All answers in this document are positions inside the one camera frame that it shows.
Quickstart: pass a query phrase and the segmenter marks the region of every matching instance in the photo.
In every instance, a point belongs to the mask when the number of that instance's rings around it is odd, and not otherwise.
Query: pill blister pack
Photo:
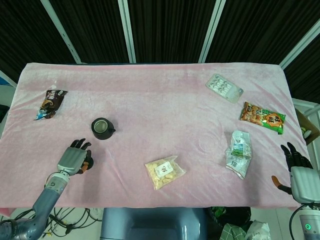
[[[219,74],[214,74],[205,85],[231,103],[236,103],[244,92],[242,88]]]

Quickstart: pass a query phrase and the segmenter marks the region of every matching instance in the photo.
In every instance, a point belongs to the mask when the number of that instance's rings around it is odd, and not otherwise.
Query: black curtain
[[[214,0],[128,0],[137,63],[197,63]]]
[[[50,2],[82,62],[129,62],[117,0]]]
[[[318,0],[227,0],[206,62],[279,64],[319,18]]]
[[[293,98],[320,104],[320,35],[284,69]]]
[[[0,70],[17,83],[32,62],[75,63],[39,0],[1,0]]]

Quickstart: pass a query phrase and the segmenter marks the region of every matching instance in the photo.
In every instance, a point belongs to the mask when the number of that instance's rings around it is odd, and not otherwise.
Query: white plastic bag
[[[234,131],[232,133],[231,145],[225,153],[226,168],[234,171],[241,179],[244,179],[252,157],[249,133],[238,130]]]
[[[186,173],[176,162],[178,156],[169,156],[145,164],[155,190],[171,183]]]
[[[271,240],[270,228],[268,223],[254,220],[249,227],[245,240]]]

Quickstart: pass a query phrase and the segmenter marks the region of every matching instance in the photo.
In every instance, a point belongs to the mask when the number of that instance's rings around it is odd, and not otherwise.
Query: green checkered cloth
[[[224,225],[220,240],[245,240],[246,232],[239,226]]]

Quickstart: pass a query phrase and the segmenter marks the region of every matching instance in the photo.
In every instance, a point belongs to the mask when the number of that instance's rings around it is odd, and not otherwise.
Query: pink blanket
[[[205,86],[214,73],[243,88],[238,103]],[[68,93],[54,118],[34,121],[49,89]],[[245,101],[286,114],[284,134],[240,121]],[[99,117],[114,124],[110,139],[91,132]],[[225,167],[234,130],[251,136],[253,158],[244,180]],[[0,140],[0,208],[31,207],[65,149],[83,137],[92,143],[94,166],[71,177],[58,207],[295,207],[271,175],[290,184],[281,144],[291,142],[309,157],[277,65],[30,63]],[[144,164],[172,155],[187,173],[154,190]]]

